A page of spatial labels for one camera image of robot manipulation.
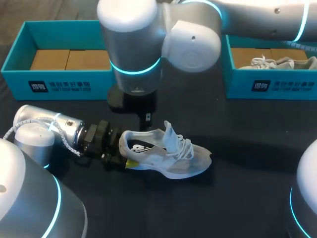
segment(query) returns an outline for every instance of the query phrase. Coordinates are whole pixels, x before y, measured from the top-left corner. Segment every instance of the box logo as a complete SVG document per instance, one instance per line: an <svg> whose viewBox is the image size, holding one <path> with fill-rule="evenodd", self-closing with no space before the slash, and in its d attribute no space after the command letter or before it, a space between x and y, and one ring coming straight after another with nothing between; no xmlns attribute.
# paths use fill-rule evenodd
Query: box logo
<svg viewBox="0 0 317 238"><path fill-rule="evenodd" d="M48 88L43 81L29 81L33 93L47 93Z"/></svg>
<svg viewBox="0 0 317 238"><path fill-rule="evenodd" d="M254 80L252 92L266 92L269 88L270 80Z"/></svg>

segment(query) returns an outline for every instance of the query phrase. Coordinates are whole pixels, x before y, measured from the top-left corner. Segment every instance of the white shoelace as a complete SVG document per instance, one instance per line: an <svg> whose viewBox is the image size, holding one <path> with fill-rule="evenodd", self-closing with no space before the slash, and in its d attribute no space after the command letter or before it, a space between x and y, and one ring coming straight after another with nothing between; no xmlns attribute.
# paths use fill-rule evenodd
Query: white shoelace
<svg viewBox="0 0 317 238"><path fill-rule="evenodd" d="M182 135L177 135L178 138L176 140L176 152L169 153L168 156L175 156L177 160L191 160L194 157L194 148L193 144L189 139L184 139Z"/></svg>
<svg viewBox="0 0 317 238"><path fill-rule="evenodd" d="M260 69L276 68L276 61L273 59L265 59L262 55L262 58L253 58L251 60L251 65L256 66Z"/></svg>

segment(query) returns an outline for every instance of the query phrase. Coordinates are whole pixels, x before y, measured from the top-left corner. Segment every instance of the teal shoe box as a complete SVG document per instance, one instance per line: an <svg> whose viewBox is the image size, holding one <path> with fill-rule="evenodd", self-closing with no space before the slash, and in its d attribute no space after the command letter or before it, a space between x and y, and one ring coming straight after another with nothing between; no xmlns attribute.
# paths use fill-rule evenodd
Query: teal shoe box
<svg viewBox="0 0 317 238"><path fill-rule="evenodd" d="M317 46L317 43L305 44ZM231 47L290 48L278 41L222 36L222 71L228 99L317 100L317 70L237 69ZM316 52L306 52L306 55L310 58Z"/></svg>
<svg viewBox="0 0 317 238"><path fill-rule="evenodd" d="M30 71L38 49L106 50L99 21L24 22L1 73L16 100L106 100L112 69Z"/></svg>

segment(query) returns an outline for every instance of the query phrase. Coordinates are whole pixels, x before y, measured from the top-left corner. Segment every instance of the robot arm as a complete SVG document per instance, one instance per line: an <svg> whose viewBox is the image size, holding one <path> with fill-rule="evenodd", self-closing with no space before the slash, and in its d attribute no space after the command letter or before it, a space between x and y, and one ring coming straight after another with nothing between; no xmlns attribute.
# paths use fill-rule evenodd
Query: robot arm
<svg viewBox="0 0 317 238"><path fill-rule="evenodd" d="M137 96L158 88L161 57L186 72L213 66L222 34L317 39L317 2L309 0L100 0L97 14L118 86Z"/></svg>

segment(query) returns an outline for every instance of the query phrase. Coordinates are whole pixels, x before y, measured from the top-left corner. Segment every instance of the glowing cyan ring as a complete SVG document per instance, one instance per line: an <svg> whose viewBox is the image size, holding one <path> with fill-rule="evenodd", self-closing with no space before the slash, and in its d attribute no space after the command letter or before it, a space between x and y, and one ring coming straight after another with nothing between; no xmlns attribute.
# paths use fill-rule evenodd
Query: glowing cyan ring
<svg viewBox="0 0 317 238"><path fill-rule="evenodd" d="M137 75L137 74L142 74L142 73L146 73L146 72L149 72L151 69L153 69L155 66L157 66L157 64L159 63L160 61L160 58L158 59L158 61L156 61L151 67L147 68L147 69L144 69L144 70L141 70L141 71L125 71L125 70L122 70L122 69L119 69L117 66L115 66L111 61L111 65L112 67L117 70L118 72L120 73L123 73L123 74L127 74L127 75Z"/></svg>
<svg viewBox="0 0 317 238"><path fill-rule="evenodd" d="M308 238L311 238L307 233L306 231L302 228L302 226L299 224L299 222L297 221L296 217L295 217L295 214L294 214L294 211L293 211L293 207L292 207L292 189L293 187L291 188L291 194L289 195L289 204L291 205L291 211L292 211L292 214L293 214L293 217L295 219L295 222L297 223L298 227L302 230L302 232L308 237Z"/></svg>
<svg viewBox="0 0 317 238"><path fill-rule="evenodd" d="M214 9L216 9L216 11L219 13L219 15L220 15L220 17L222 19L222 14L221 14L220 9L215 4L213 4L212 2L207 1L207 0L185 0L185 1L181 2L181 3L190 3L190 2L202 2L202 3L208 4L209 6L212 6Z"/></svg>
<svg viewBox="0 0 317 238"><path fill-rule="evenodd" d="M306 0L306 3L304 5L304 13L303 13L303 18L302 18L302 24L301 24L301 27L299 28L298 35L295 38L294 42L296 42L296 41L298 41L300 39L300 37L302 36L303 31L305 29L305 25L306 25L307 17L308 17L308 11L309 11L309 4L310 4L309 1L310 0Z"/></svg>
<svg viewBox="0 0 317 238"><path fill-rule="evenodd" d="M58 200L57 200L57 206L56 206L56 210L55 210L55 214L53 216L53 219L51 221L51 224L49 225L48 229L46 230L46 232L44 233L44 235L42 236L42 238L46 238L48 237L49 233L51 232L55 222L56 222L56 219L57 219L57 216L58 216L58 213L59 213L59 209L60 209L60 202L61 202L61 193L60 193L60 187L59 187L59 184L58 184L58 181L57 179L53 176L55 182L56 182L56 185L57 185L57 190L58 190Z"/></svg>
<svg viewBox="0 0 317 238"><path fill-rule="evenodd" d="M54 117L53 120L56 120L56 118L60 115L60 113L57 113ZM49 130L51 130L52 126L53 126L54 122L52 121L50 126L49 126Z"/></svg>

